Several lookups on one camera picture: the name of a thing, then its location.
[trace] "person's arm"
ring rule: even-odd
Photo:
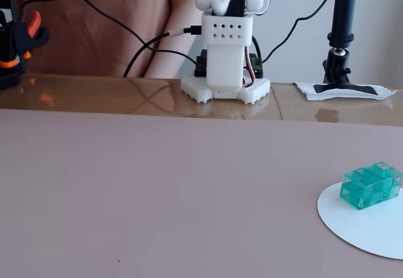
[[[175,28],[201,25],[202,12],[195,6],[195,0],[171,0],[171,15],[164,32]],[[166,37],[158,49],[175,50],[187,54],[195,40],[194,35]],[[184,57],[176,54],[156,53],[145,74],[145,78],[173,78],[178,73]]]

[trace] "white robot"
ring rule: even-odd
[[[205,12],[202,39],[207,45],[207,74],[185,76],[182,90],[186,94],[198,103],[219,98],[254,104],[270,92],[270,81],[256,79],[249,57],[253,16],[267,11],[270,0],[266,6],[264,3],[265,0],[195,0],[196,7]]]

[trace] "transparent plastic block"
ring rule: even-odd
[[[397,197],[402,181],[402,172],[386,163],[375,163],[345,173],[340,196],[362,210]]]

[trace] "round white card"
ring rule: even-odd
[[[403,260],[403,194],[359,211],[340,197],[341,183],[317,201],[325,225],[337,236],[374,255]]]

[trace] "white wall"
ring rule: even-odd
[[[278,45],[294,21],[313,13],[323,0],[272,0],[265,16],[257,17],[254,35],[264,55]],[[291,39],[265,64],[265,76],[274,82],[321,82],[322,62],[330,49],[334,0],[313,19],[298,24]],[[350,78],[354,83],[403,86],[403,0],[357,0],[351,51]],[[200,53],[198,38],[190,55]],[[185,62],[180,75],[193,69]]]

